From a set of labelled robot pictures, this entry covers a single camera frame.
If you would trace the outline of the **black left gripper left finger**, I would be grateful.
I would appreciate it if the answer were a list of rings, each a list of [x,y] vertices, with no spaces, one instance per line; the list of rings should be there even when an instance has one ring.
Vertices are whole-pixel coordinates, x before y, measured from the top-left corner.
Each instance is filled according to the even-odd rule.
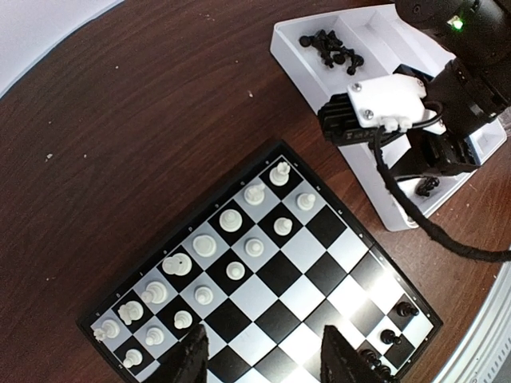
[[[149,377],[152,383],[206,382],[208,371],[208,336],[202,324],[197,325],[171,351],[170,356]]]

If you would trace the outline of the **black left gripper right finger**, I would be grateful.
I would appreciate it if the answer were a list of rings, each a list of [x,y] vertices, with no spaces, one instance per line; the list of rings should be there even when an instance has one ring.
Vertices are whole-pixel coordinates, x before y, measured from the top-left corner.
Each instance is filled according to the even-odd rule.
[[[335,326],[325,325],[320,353],[322,383],[382,383],[382,379],[352,348]]]

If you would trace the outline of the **black chess piece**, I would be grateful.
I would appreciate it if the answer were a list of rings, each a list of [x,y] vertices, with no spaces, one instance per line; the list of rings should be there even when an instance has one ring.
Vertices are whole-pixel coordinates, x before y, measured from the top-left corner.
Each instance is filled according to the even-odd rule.
[[[372,349],[365,349],[360,355],[381,378],[389,380],[393,377],[390,367],[384,365]]]
[[[402,339],[390,329],[386,329],[381,332],[380,340],[386,345],[400,345],[402,343]]]

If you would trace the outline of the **black chess pawn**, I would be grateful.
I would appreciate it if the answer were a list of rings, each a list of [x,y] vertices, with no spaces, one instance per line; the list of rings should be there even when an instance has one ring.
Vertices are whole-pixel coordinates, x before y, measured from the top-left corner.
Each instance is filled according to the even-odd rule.
[[[408,318],[411,316],[419,315],[419,309],[409,302],[400,302],[396,306],[396,312],[397,312],[398,316],[400,316],[402,318]]]

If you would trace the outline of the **black white chess board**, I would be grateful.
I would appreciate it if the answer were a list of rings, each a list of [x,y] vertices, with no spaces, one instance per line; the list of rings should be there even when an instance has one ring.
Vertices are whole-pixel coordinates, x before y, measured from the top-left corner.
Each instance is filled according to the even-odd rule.
[[[196,326],[210,382],[317,382],[334,326],[400,382],[442,320],[285,142],[245,164],[80,319],[126,382],[150,382]]]

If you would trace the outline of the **white plastic compartment tray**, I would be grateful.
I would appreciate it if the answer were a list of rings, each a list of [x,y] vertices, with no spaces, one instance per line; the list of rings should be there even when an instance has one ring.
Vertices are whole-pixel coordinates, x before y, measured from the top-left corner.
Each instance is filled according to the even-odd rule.
[[[398,1],[275,24],[271,53],[389,231],[415,228],[373,154],[430,216],[504,143],[507,1]]]

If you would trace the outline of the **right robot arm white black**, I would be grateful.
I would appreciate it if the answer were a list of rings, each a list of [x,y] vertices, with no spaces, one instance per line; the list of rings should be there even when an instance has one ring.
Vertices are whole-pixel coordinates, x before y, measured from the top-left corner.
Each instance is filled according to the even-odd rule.
[[[410,149],[391,168],[397,180],[456,176],[481,166],[469,136],[510,106],[508,1],[396,1],[398,16],[455,58],[426,83],[442,104],[446,132],[409,131]]]

